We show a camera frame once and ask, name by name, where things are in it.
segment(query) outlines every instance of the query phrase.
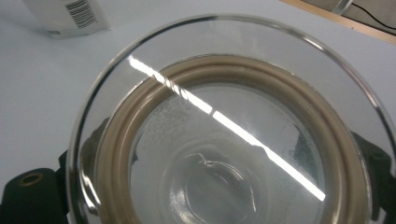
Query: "barcode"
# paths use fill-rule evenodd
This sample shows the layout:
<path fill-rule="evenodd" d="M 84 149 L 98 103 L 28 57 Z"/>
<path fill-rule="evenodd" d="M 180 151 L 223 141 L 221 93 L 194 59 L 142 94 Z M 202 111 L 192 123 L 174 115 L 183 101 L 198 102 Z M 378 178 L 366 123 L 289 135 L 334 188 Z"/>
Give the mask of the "barcode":
<path fill-rule="evenodd" d="M 77 2 L 67 4 L 66 8 L 78 29 L 87 27 L 96 21 L 87 0 L 78 0 Z"/>

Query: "black cable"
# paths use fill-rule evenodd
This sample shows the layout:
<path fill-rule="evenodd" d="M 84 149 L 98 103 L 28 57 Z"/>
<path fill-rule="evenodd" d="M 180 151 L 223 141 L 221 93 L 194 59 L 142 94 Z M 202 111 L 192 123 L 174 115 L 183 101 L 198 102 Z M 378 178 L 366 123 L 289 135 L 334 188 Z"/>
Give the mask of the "black cable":
<path fill-rule="evenodd" d="M 396 30 L 395 27 L 388 26 L 388 25 L 386 25 L 384 22 L 379 21 L 375 16 L 373 16 L 373 15 L 372 15 L 369 11 L 367 11 L 364 7 L 361 7 L 361 6 L 359 6 L 359 5 L 356 5 L 355 3 L 352 3 L 351 5 L 354 6 L 354 7 L 358 7 L 358 8 L 360 8 L 361 10 L 363 10 L 365 13 L 367 13 L 371 18 L 373 18 L 373 20 L 375 20 L 375 21 L 378 22 L 379 24 L 381 24 L 381 25 L 387 27 L 388 29 Z"/>

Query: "glass bowl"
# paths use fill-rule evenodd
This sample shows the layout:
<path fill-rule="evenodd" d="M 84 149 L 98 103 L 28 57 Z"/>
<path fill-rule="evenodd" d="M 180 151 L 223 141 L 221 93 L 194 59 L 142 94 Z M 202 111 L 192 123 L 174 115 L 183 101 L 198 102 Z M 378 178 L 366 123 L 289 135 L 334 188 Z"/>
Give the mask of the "glass bowl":
<path fill-rule="evenodd" d="M 240 15 L 177 21 L 93 85 L 68 153 L 71 217 L 380 223 L 365 159 L 393 166 L 393 136 L 367 85 L 309 35 Z"/>

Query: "tan rubber ring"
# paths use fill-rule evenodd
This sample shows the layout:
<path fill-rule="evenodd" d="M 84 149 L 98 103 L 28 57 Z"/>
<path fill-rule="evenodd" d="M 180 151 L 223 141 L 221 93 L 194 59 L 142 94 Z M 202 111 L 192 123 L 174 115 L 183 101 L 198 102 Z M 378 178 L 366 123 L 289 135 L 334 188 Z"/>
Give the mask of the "tan rubber ring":
<path fill-rule="evenodd" d="M 266 92 L 285 105 L 313 137 L 325 175 L 320 223 L 366 223 L 368 187 L 359 151 L 349 130 L 326 101 L 299 78 L 254 59 L 204 56 L 176 63 L 161 71 L 183 88 L 226 82 Z M 120 104 L 103 135 L 95 166 L 95 186 L 104 223 L 140 223 L 130 193 L 132 143 L 149 113 L 172 94 L 155 78 L 139 85 Z"/>

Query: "white table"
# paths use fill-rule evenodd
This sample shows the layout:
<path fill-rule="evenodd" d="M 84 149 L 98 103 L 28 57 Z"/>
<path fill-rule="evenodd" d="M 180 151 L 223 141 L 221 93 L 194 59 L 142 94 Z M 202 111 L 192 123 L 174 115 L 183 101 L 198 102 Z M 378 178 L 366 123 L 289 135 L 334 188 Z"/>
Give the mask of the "white table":
<path fill-rule="evenodd" d="M 101 0 L 111 29 L 55 40 L 21 0 L 0 1 L 0 197 L 16 175 L 57 169 L 91 84 L 126 45 L 170 21 L 242 13 L 294 26 L 341 54 L 396 120 L 396 46 L 277 0 Z"/>

